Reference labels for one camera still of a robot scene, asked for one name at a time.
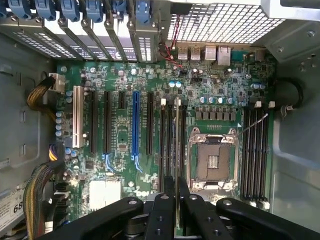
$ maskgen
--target motherboard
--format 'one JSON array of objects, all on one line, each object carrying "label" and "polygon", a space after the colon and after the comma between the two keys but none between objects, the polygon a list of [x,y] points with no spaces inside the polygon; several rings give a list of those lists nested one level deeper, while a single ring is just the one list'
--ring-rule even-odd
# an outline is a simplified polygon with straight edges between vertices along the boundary
[{"label": "motherboard", "polygon": [[59,62],[65,172],[56,188],[70,192],[69,220],[128,196],[146,201],[164,176],[184,176],[213,204],[233,197],[267,210],[276,61],[248,54],[233,50],[228,66]]}]

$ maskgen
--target black cable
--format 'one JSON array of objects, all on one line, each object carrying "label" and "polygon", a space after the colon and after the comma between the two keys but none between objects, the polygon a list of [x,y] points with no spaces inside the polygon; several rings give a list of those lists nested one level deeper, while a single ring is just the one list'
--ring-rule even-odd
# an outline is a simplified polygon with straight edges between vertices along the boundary
[{"label": "black cable", "polygon": [[298,92],[298,100],[295,104],[292,105],[292,108],[293,109],[299,108],[304,101],[304,90],[303,90],[302,86],[298,83],[298,81],[296,81],[294,78],[290,78],[290,77],[277,78],[275,81],[275,84],[277,84],[279,82],[290,83],[296,88],[296,90]]}]

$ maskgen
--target white pci slot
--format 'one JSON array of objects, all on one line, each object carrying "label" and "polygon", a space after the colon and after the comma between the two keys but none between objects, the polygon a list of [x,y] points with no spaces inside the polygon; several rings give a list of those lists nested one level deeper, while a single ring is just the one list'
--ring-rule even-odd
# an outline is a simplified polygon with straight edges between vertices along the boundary
[{"label": "white pci slot", "polygon": [[84,88],[73,86],[73,126],[72,126],[72,147],[81,148],[84,145]]}]

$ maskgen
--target label sticker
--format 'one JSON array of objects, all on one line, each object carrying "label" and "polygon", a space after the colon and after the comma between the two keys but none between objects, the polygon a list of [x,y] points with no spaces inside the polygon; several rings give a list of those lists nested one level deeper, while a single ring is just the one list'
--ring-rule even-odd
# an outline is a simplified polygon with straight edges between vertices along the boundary
[{"label": "label sticker", "polygon": [[0,232],[24,214],[23,198],[26,184],[13,190],[9,195],[0,199]]}]

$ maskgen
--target silver metal panel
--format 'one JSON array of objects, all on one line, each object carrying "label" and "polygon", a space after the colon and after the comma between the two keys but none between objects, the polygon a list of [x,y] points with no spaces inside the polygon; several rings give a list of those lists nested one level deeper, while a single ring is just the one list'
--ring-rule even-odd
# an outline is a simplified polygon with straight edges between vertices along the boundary
[{"label": "silver metal panel", "polygon": [[[299,78],[303,106],[277,118],[273,131],[272,213],[320,232],[320,85],[318,67],[300,71],[296,65],[280,65],[278,74]],[[279,89],[286,96],[297,90]]]},{"label": "silver metal panel", "polygon": [[[0,198],[17,189],[35,166],[47,161],[47,150],[54,125],[26,104],[27,92],[40,82],[41,72],[53,69],[49,58],[31,51],[24,44],[0,34],[1,92],[0,111]],[[2,236],[17,221],[0,231]]]}]

